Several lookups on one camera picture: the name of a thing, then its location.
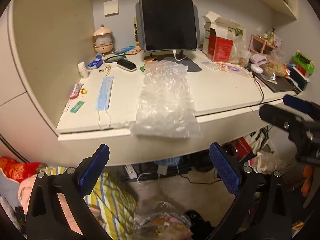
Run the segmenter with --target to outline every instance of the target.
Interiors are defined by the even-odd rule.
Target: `black screen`
[[[140,0],[147,51],[196,49],[192,0]]]

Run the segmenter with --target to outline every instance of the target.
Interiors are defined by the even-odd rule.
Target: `silver bolt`
[[[279,171],[274,171],[273,174],[278,178],[281,177],[281,173]]]
[[[68,173],[69,175],[71,175],[71,174],[74,173],[75,171],[76,171],[76,169],[75,169],[74,167],[70,167],[70,168],[67,169],[67,173]]]
[[[284,122],[283,127],[284,127],[286,130],[289,130],[289,123],[288,123],[288,122]]]
[[[38,178],[41,179],[44,177],[44,175],[45,175],[45,173],[43,171],[41,171],[38,173]]]
[[[313,141],[313,133],[311,133],[310,131],[307,131],[307,137],[310,141]]]
[[[243,169],[244,169],[244,171],[245,171],[246,173],[251,173],[251,172],[252,172],[252,168],[249,167],[249,166],[245,166]]]

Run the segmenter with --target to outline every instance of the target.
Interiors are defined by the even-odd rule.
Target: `tile floor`
[[[211,183],[214,170],[207,173],[191,171],[183,176],[189,177],[192,182]],[[205,221],[210,221],[216,226],[227,212],[234,200],[234,195],[228,193],[223,182],[213,185],[191,184],[180,176],[159,180],[142,181],[143,189],[137,182],[126,183],[127,190],[138,200],[138,209],[146,206],[149,202],[166,200],[175,207],[186,211],[196,210]]]

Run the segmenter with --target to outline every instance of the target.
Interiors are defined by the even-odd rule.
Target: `desk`
[[[75,163],[90,156],[101,143],[110,148],[108,165],[123,165],[154,161],[203,150],[210,143],[220,144],[241,137],[265,125],[258,115],[261,94],[252,78],[233,73],[213,70],[202,65],[208,61],[199,50],[185,51],[185,55],[197,63],[202,71],[188,73],[190,93],[195,103],[196,117],[200,123],[202,138],[169,139],[132,136],[129,129],[121,127],[135,121],[138,96],[143,87],[143,73],[138,69],[132,73],[121,68],[112,68],[114,76],[110,105],[107,113],[100,112],[100,126],[109,130],[100,130],[99,115],[94,111],[96,99],[105,72],[93,70],[89,78],[81,80],[88,94],[73,100],[69,110],[79,100],[85,104],[76,114],[67,111],[62,114],[57,131],[59,141],[70,151],[77,153]],[[128,55],[128,60],[143,65],[144,53]],[[273,93],[262,87],[264,103],[281,104],[285,94]]]

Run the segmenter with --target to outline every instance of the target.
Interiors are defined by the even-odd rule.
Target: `white bottle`
[[[83,79],[85,79],[89,76],[87,67],[84,62],[81,62],[80,64],[78,64],[78,69],[79,69],[80,75]]]

